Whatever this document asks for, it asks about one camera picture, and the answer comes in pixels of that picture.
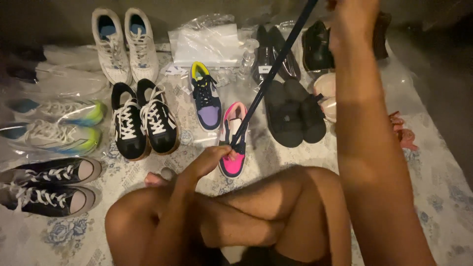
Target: hand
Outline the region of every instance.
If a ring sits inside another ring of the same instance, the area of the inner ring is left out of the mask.
[[[197,181],[212,172],[219,160],[229,156],[231,160],[236,157],[235,151],[229,145],[207,147],[205,150],[181,173],[185,179],[196,185]]]
[[[379,0],[328,0],[334,10],[330,50],[337,54],[359,45],[372,49],[373,31],[379,13]]]

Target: person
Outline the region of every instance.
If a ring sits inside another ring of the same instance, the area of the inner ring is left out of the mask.
[[[225,246],[269,247],[267,261],[250,265],[349,266],[350,225],[366,265],[435,265],[373,54],[379,0],[334,2],[340,175],[294,166],[210,198],[194,191],[197,182],[234,152],[206,148],[174,186],[163,181],[112,205],[105,231],[117,266],[218,265],[212,248]]]

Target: purple sneaker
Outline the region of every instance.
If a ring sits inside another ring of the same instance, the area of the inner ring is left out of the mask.
[[[222,104],[215,86],[217,82],[201,62],[192,64],[190,79],[199,123],[205,131],[213,131],[222,120]]]

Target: floral rug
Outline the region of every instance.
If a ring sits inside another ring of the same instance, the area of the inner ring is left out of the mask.
[[[160,67],[163,68],[171,60],[170,54],[159,54]],[[440,266],[471,265],[473,194],[422,105],[409,71],[392,53],[389,61],[381,66],[381,71],[388,111],[399,110],[406,121],[404,126],[416,134],[414,144],[419,150],[405,150],[404,154],[409,164],[418,216],[435,260]],[[168,156],[151,154],[144,160],[129,162],[111,141],[107,156],[102,158],[102,176],[87,185],[96,192],[97,203],[80,217],[47,218],[13,213],[0,206],[1,265],[113,265],[104,230],[104,218],[109,207],[127,192],[143,187],[143,179],[149,171],[159,172],[163,167],[182,171],[204,146],[212,145],[216,139],[215,135],[203,133],[199,128],[191,96],[181,89],[185,85],[179,79],[160,76],[160,81],[166,86],[171,109],[179,120],[179,149]],[[306,77],[304,82],[303,85],[308,86]],[[219,88],[221,94],[225,94],[223,90],[225,87]],[[293,149],[276,143],[266,131],[264,120],[253,125],[242,175],[235,179],[224,178],[216,169],[199,182],[198,192],[211,196],[224,194],[291,164],[321,166],[338,172],[336,137],[331,125],[328,124],[328,132],[319,143],[303,143]],[[363,261],[359,247],[354,235],[352,238],[353,265],[361,266]]]

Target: pink sneaker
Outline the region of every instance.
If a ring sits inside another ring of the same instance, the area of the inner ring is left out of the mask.
[[[241,102],[235,102],[225,112],[223,117],[223,129],[220,132],[219,145],[229,145],[232,142],[233,136],[237,133],[238,128],[246,115],[246,107]],[[226,177],[238,177],[243,170],[245,163],[245,143],[246,128],[245,132],[241,135],[240,139],[236,142],[237,157],[235,160],[230,160],[228,157],[220,159],[219,167],[222,174]]]

